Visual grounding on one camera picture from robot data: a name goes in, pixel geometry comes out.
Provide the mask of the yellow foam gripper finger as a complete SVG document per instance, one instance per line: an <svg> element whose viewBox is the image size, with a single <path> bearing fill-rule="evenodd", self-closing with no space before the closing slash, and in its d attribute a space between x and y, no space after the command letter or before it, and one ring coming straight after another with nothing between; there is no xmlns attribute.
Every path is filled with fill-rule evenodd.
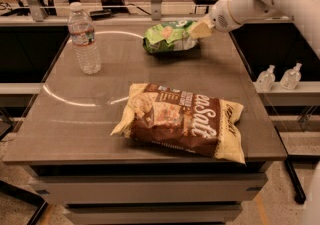
<svg viewBox="0 0 320 225"><path fill-rule="evenodd" d="M188 30L193 39L206 38L212 35L214 24L210 20L200 20L194 23Z"/></svg>

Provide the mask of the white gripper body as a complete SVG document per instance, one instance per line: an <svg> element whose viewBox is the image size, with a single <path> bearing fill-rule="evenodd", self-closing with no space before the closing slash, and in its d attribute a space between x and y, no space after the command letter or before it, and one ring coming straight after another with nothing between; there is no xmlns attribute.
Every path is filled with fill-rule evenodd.
<svg viewBox="0 0 320 225"><path fill-rule="evenodd" d="M220 32L230 32L243 24L265 16L267 6L261 0L218 0L209 18Z"/></svg>

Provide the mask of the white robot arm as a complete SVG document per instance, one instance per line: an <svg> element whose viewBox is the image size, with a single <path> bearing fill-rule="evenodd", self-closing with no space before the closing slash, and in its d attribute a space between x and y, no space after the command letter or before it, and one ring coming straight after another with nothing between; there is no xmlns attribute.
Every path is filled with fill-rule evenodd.
<svg viewBox="0 0 320 225"><path fill-rule="evenodd" d="M204 24L210 31L230 32L244 24L283 14L297 27L309 46L320 57L320 0L219 0L197 24ZM298 221L288 223L283 217L275 224L265 213L263 200L257 200L256 209L247 210L235 221L226 225L319 225L320 223L320 169L316 169L309 186L310 198L303 204ZM250 214L260 219L252 221Z"/></svg>

